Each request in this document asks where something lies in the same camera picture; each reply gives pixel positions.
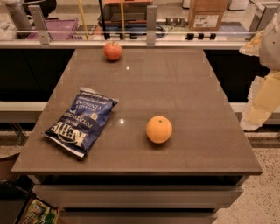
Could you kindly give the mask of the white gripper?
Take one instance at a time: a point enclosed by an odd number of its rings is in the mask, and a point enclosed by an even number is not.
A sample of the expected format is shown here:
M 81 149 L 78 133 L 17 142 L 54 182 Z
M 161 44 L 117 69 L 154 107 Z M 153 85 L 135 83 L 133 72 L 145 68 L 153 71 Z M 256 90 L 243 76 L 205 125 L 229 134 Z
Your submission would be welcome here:
M 259 56 L 260 63 L 270 69 L 265 77 L 252 81 L 248 102 L 241 114 L 243 130 L 254 131 L 262 127 L 272 113 L 280 107 L 280 12 L 275 13 L 264 31 L 259 31 L 239 49 L 247 56 Z

